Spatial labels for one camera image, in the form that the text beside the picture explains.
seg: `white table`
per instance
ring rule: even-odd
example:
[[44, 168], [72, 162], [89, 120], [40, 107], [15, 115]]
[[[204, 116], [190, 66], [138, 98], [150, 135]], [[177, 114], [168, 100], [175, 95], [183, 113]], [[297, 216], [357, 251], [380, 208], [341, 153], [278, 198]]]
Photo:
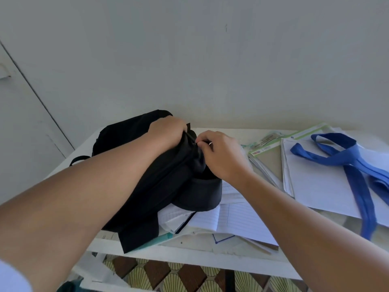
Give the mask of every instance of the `white table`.
[[[194, 128], [197, 135], [205, 130], [219, 130], [238, 139], [241, 144], [248, 144], [265, 136], [269, 130], [256, 129], [217, 129]], [[93, 144], [101, 129], [89, 137], [65, 161], [63, 161], [50, 175], [67, 168], [71, 160], [77, 156], [91, 156]], [[389, 146], [377, 137], [359, 131], [348, 132], [366, 148], [389, 152]], [[348, 229], [358, 232], [360, 221], [335, 213], [322, 214]], [[375, 244], [389, 251], [388, 228], [379, 227], [372, 240]], [[128, 257], [177, 262], [218, 267], [223, 269], [246, 271], [257, 274], [281, 276], [291, 279], [301, 279], [289, 263], [282, 250], [264, 252], [250, 245], [244, 240], [235, 237], [216, 245], [211, 234], [186, 235], [167, 241], [158, 246], [151, 246], [142, 250], [123, 253], [116, 233], [100, 231], [92, 241], [73, 271], [82, 275], [82, 287], [99, 291], [133, 291], [117, 275], [113, 274], [103, 263], [106, 254]], [[93, 257], [90, 252], [98, 252]]]

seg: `blue ribbon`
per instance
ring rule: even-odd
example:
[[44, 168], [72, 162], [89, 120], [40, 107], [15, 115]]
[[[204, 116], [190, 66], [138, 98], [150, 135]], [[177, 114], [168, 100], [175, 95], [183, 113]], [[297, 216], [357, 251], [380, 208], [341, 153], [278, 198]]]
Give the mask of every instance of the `blue ribbon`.
[[[317, 137], [324, 137], [335, 144], [344, 148], [338, 151], [332, 146], [318, 143]], [[374, 203], [369, 192], [369, 188], [363, 178], [362, 172], [369, 178], [370, 188], [389, 206], [389, 172], [374, 167], [367, 163], [358, 149], [355, 139], [342, 133], [313, 134], [312, 140], [329, 157], [322, 157], [311, 152], [305, 151], [301, 144], [297, 143], [291, 148], [291, 152], [296, 156], [303, 157], [309, 161], [316, 162], [326, 166], [343, 166], [344, 172], [354, 199], [357, 203], [362, 217], [361, 236], [371, 240], [372, 234], [377, 227], [377, 218], [374, 211]]]

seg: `left hand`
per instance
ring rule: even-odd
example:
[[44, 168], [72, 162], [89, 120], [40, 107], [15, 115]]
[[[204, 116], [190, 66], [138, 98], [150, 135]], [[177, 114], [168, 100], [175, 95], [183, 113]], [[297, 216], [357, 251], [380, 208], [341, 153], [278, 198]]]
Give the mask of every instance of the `left hand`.
[[167, 116], [160, 118], [150, 124], [148, 134], [156, 138], [167, 151], [177, 146], [182, 137], [182, 131], [186, 131], [186, 123], [184, 120]]

